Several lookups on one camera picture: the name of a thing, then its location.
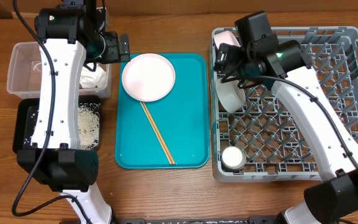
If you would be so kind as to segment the white cup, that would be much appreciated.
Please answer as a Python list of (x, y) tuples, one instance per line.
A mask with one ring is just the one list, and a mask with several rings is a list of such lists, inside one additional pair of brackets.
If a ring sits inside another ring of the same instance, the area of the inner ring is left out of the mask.
[(221, 153), (221, 162), (227, 170), (237, 172), (245, 166), (246, 154), (236, 146), (229, 146)]

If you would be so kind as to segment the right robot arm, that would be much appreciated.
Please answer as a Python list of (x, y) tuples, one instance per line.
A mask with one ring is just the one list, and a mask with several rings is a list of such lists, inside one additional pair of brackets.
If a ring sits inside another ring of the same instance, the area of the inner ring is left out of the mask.
[(229, 113), (244, 100), (237, 91), (264, 85), (289, 111), (308, 143), (321, 182), (303, 201), (280, 212), (275, 223), (337, 223), (358, 211), (358, 143), (324, 95), (316, 70), (297, 40), (280, 42), (259, 11), (235, 23), (236, 31), (215, 34), (214, 71), (230, 89), (219, 95)]

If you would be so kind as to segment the grey shallow bowl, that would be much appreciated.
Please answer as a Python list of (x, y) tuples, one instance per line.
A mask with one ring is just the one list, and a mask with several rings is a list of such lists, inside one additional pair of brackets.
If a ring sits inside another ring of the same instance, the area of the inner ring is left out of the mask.
[(241, 109), (246, 103), (243, 89), (240, 89), (238, 81), (221, 83), (222, 78), (216, 80), (216, 93), (223, 108), (228, 113), (234, 113)]

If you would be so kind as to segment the white napkin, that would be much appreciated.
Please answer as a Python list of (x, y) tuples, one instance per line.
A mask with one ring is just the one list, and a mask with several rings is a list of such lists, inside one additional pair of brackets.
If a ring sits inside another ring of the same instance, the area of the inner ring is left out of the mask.
[(96, 70), (94, 72), (86, 67), (82, 68), (80, 76), (80, 87), (82, 89), (104, 88), (107, 82), (108, 74), (100, 64), (96, 64)]

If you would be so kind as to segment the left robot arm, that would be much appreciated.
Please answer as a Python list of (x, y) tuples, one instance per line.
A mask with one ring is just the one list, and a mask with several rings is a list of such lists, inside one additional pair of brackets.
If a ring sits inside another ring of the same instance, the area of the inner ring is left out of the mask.
[(106, 31), (106, 9), (94, 0), (43, 8), (28, 31), (40, 48), (42, 79), (31, 146), (17, 151), (17, 163), (67, 200), (81, 223), (116, 223), (96, 183), (98, 155), (81, 148), (78, 100), (82, 69), (130, 60), (128, 36)]

